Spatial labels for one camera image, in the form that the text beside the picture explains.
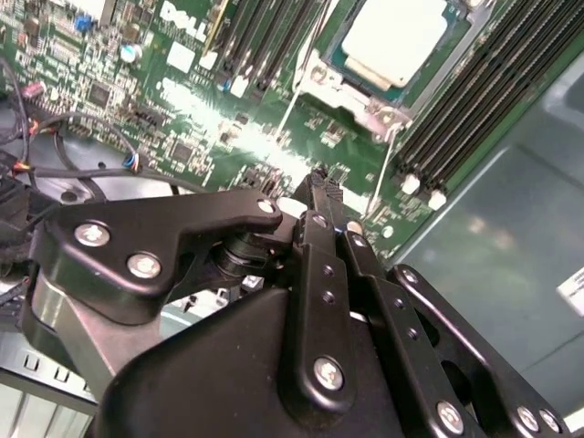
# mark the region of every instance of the metal bracket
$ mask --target metal bracket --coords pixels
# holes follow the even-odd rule
[[[434,350],[456,392],[472,404],[489,436],[551,438],[568,432],[554,408],[415,269],[398,265],[388,279],[408,292],[426,329],[434,332]]]
[[[406,436],[486,437],[460,403],[406,292],[387,280],[370,244],[347,232],[351,307],[362,308]]]
[[[173,196],[59,209],[36,230],[31,258],[47,281],[126,325],[160,313],[178,261],[193,269],[226,236],[269,233],[282,221],[256,191]]]
[[[321,188],[313,192],[327,196]],[[297,223],[293,257],[299,275],[291,288],[278,376],[288,411],[317,429],[338,422],[357,395],[347,271],[336,257],[329,211],[320,205]]]

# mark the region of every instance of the wire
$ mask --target wire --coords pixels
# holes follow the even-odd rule
[[[4,68],[4,72],[12,81],[12,86],[15,89],[16,100],[18,101],[18,110],[20,112],[19,119],[22,131],[22,142],[23,142],[23,151],[22,151],[22,159],[21,162],[28,162],[28,155],[30,153],[30,138],[28,134],[28,116],[26,115],[26,107],[25,107],[25,99],[22,96],[22,91],[20,89],[20,84],[18,83],[18,78],[16,77],[15,71],[12,69],[8,61],[5,57],[0,57],[0,66]]]
[[[53,125],[55,123],[58,123],[60,121],[68,121],[69,119],[94,120],[97,123],[100,123],[104,128],[107,128],[108,130],[110,130],[111,132],[116,134],[120,138],[120,141],[123,144],[124,148],[126,148],[134,157],[134,164],[132,166],[132,170],[134,172],[139,171],[139,169],[140,169],[140,167],[139,167],[140,166],[140,164],[139,164],[140,156],[139,156],[138,152],[136,151],[136,148],[134,148],[131,145],[131,143],[128,141],[126,136],[121,132],[121,130],[116,128],[113,124],[109,123],[107,120],[105,120],[101,117],[98,117],[98,116],[94,116],[93,114],[87,114],[87,113],[78,112],[78,111],[69,111],[69,112],[64,112],[63,114],[59,114],[57,116],[53,116],[53,117],[50,117],[48,119],[45,119],[45,120],[41,121],[40,123],[38,123],[38,126],[36,127],[34,134],[30,138],[30,142],[34,141],[35,138],[37,137],[38,133],[41,132],[42,130],[50,127],[51,125]]]
[[[21,297],[26,293],[28,287],[28,277],[18,283],[16,286],[8,289],[4,294],[0,295],[0,308],[17,297]]]
[[[35,175],[37,178],[62,178],[62,179],[79,179],[79,178],[110,178],[110,177],[128,177],[133,176],[137,178],[144,178],[146,180],[155,180],[167,183],[170,185],[176,185],[177,187],[182,187],[193,193],[206,193],[206,190],[192,182],[187,182],[179,180],[178,178],[173,178],[171,176],[161,175],[156,172],[145,171],[140,173],[132,173],[128,169],[96,169],[92,171],[63,171],[55,169],[45,169],[45,168],[31,168],[29,170],[24,170],[22,172],[27,172],[28,174]]]
[[[53,135],[53,144],[55,146],[55,151],[57,152],[58,158],[61,160],[63,165],[70,171],[78,171],[79,167],[68,157],[67,151],[65,149],[65,142],[63,142],[63,137],[55,132]],[[106,194],[101,190],[101,188],[90,178],[79,178],[79,182],[91,193],[91,196],[95,201],[104,202],[108,198]]]
[[[366,217],[370,213],[371,207],[377,202],[377,198],[381,192],[381,185],[383,184],[383,177],[385,176],[385,172],[387,171],[387,166],[390,163],[391,155],[393,154],[393,149],[395,146],[395,140],[397,139],[398,132],[402,130],[402,125],[400,123],[392,125],[385,134],[385,142],[388,142],[387,154],[385,155],[385,161],[383,162],[383,167],[381,168],[380,177],[377,181],[377,187],[375,188],[375,193],[369,199],[367,203],[367,209],[365,210],[365,214],[363,217]]]

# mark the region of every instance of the silver screw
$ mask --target silver screw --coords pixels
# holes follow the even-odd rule
[[[135,254],[128,259],[128,269],[138,278],[152,279],[161,273],[161,263],[148,254]]]
[[[356,246],[367,246],[367,242],[360,235],[353,235],[353,242],[355,242]]]
[[[350,221],[347,224],[347,229],[358,235],[363,235],[363,226],[359,222]]]
[[[318,358],[314,362],[314,374],[318,382],[328,390],[338,391],[343,386],[343,373],[332,360]]]
[[[405,279],[408,280],[410,283],[417,283],[418,277],[410,270],[410,269],[403,269],[403,276]]]
[[[448,401],[440,401],[436,406],[440,419],[450,432],[462,435],[464,432],[463,417]]]
[[[539,411],[539,415],[541,415],[541,418],[543,418],[544,422],[546,422],[546,424],[552,431],[554,431],[555,433],[561,432],[558,422],[551,413],[542,409]]]
[[[75,238],[85,246],[104,246],[110,241],[110,232],[97,224],[83,224],[75,229]]]
[[[524,406],[519,406],[517,408],[517,414],[519,415],[521,422],[527,427],[527,429],[529,429],[532,432],[539,431],[536,416],[533,413],[531,413],[531,411],[528,408]]]
[[[326,228],[329,224],[327,223],[327,220],[322,217],[320,214],[315,214],[314,216],[312,216],[312,220],[314,222],[316,222],[318,224],[318,226],[321,226],[323,228]]]
[[[274,208],[274,205],[272,205],[269,201],[266,201],[265,199],[260,199],[257,202],[257,206],[259,207],[259,209],[262,212],[268,213],[268,214],[271,214],[271,213],[273,213],[276,210]]]

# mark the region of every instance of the motherboard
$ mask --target motherboard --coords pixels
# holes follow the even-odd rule
[[[277,198],[326,168],[388,259],[549,83],[582,13],[568,0],[0,0],[0,51],[31,118],[99,116],[141,162],[206,190]],[[94,121],[71,129],[121,147]]]

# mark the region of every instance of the blue connector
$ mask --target blue connector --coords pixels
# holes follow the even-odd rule
[[[78,32],[87,32],[93,27],[93,18],[86,15],[76,16],[74,27]]]

